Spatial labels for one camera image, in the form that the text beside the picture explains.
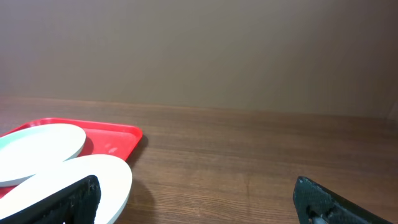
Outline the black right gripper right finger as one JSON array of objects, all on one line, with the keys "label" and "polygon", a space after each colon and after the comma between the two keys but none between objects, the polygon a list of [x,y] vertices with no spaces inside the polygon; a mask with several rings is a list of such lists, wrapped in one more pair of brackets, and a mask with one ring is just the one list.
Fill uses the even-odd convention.
[{"label": "black right gripper right finger", "polygon": [[293,202],[300,224],[392,224],[304,176],[297,178]]}]

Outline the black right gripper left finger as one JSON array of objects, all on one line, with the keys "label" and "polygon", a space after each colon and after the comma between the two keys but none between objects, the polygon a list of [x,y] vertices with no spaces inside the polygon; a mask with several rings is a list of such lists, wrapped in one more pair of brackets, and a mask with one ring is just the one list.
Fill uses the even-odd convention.
[{"label": "black right gripper left finger", "polygon": [[88,175],[37,203],[1,219],[1,224],[93,224],[101,199],[100,183]]}]

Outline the white plate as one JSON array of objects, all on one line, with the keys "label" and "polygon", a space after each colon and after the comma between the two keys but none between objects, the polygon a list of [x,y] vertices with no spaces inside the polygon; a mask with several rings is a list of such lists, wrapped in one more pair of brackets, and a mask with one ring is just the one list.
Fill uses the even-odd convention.
[{"label": "white plate", "polygon": [[114,223],[124,209],[132,186],[129,165],[116,156],[76,157],[38,172],[1,199],[1,218],[19,212],[89,175],[99,180],[101,198],[94,223]]}]

